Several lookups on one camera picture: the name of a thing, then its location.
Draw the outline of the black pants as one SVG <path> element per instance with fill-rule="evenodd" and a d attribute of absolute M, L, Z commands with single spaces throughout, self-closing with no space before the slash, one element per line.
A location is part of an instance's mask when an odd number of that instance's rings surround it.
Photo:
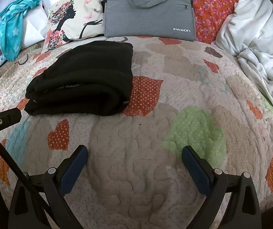
<path fill-rule="evenodd" d="M 111 116 L 130 103 L 133 46 L 93 41 L 69 50 L 26 89 L 24 110 L 40 114 L 85 113 Z"/>

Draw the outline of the teal star towel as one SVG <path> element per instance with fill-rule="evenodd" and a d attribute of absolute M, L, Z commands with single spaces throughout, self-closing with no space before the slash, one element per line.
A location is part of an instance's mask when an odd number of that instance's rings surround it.
<path fill-rule="evenodd" d="M 6 60 L 13 61 L 18 56 L 23 39 L 23 19 L 40 3 L 41 0 L 16 0 L 0 12 L 0 48 Z"/>

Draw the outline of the silhouette print cushion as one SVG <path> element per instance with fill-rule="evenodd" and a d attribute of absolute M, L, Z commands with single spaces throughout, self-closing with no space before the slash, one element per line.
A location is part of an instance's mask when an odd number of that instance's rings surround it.
<path fill-rule="evenodd" d="M 101 0 L 60 0 L 48 10 L 42 52 L 104 33 Z"/>

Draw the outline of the white crumpled blanket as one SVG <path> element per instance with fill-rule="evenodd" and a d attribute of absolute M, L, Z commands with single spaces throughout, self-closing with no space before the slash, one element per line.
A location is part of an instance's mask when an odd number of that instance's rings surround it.
<path fill-rule="evenodd" d="M 236 56 L 247 77 L 273 105 L 273 4 L 239 0 L 213 43 Z"/>

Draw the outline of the grey laptop bag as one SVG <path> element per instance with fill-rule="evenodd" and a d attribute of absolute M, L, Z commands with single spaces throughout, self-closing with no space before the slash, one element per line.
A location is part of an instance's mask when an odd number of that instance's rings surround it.
<path fill-rule="evenodd" d="M 193 0 L 105 0 L 104 35 L 195 41 Z"/>

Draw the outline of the red floral pillow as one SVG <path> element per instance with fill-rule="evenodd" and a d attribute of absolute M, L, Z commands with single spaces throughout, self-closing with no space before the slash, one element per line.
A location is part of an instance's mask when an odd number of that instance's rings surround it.
<path fill-rule="evenodd" d="M 196 40 L 211 44 L 239 0 L 193 0 Z"/>

